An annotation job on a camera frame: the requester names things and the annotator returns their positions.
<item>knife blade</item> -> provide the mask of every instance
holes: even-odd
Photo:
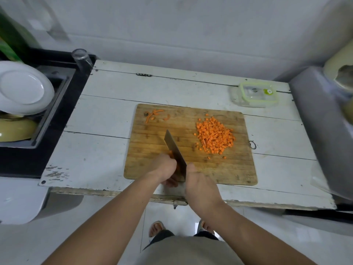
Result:
[[[178,146],[175,143],[175,140],[168,129],[165,133],[164,141],[167,144],[168,149],[172,151],[174,159],[176,160],[176,163],[179,165],[180,173],[183,175],[184,178],[186,178],[186,162],[183,156],[181,155],[178,149]]]

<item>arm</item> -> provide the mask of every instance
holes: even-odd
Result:
[[[214,181],[197,172],[194,164],[188,164],[186,175],[186,199],[190,207],[227,242],[245,265],[315,265],[224,203]]]
[[[116,265],[157,186],[175,185],[168,178],[176,166],[174,159],[159,155],[146,174],[83,223],[43,265]]]

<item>forearm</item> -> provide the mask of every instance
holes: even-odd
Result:
[[[204,220],[228,243],[245,265],[315,264],[225,203],[212,210]]]
[[[158,185],[158,180],[149,175],[135,180],[82,224],[43,264],[116,265]]]

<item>white table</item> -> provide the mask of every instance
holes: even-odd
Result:
[[[136,73],[152,75],[138,76]],[[123,177],[137,104],[155,103],[239,111],[245,115],[258,176],[255,186],[218,185],[231,205],[335,209],[331,194],[310,184],[324,177],[288,84],[270,82],[280,102],[271,108],[240,107],[229,89],[250,78],[98,60],[47,164],[40,185],[70,194],[116,196]],[[152,200],[185,204],[185,186],[159,186]]]

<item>white plate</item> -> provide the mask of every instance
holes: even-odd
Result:
[[[54,97],[49,79],[21,62],[0,61],[0,111],[31,115],[42,112]]]

